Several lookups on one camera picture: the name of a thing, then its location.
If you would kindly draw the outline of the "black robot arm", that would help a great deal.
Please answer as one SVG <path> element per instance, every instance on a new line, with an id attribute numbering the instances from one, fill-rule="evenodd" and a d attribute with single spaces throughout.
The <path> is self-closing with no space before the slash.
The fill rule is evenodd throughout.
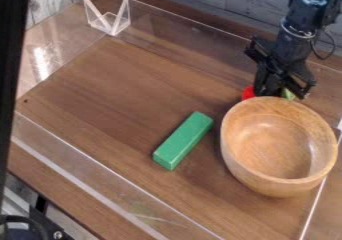
<path id="1" fill-rule="evenodd" d="M 288 0 L 276 39 L 251 38 L 244 53 L 256 63 L 255 96 L 280 96 L 288 90 L 296 98 L 306 97 L 316 84 L 306 60 L 311 53 L 320 60 L 332 55 L 330 52 L 322 56 L 315 43 L 326 27 L 335 23 L 340 7 L 342 0 Z"/>

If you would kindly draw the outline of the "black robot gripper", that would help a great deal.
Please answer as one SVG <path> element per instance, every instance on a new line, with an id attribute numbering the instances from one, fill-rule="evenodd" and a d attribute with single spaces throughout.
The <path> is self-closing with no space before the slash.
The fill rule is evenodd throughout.
<path id="1" fill-rule="evenodd" d="M 316 84 L 314 74 L 304 60 L 282 62 L 272 53 L 274 45 L 275 41 L 254 36 L 244 49 L 244 54 L 256 63 L 254 94 L 263 96 L 267 92 L 268 96 L 280 96 L 286 88 L 298 99 L 304 99 Z"/>

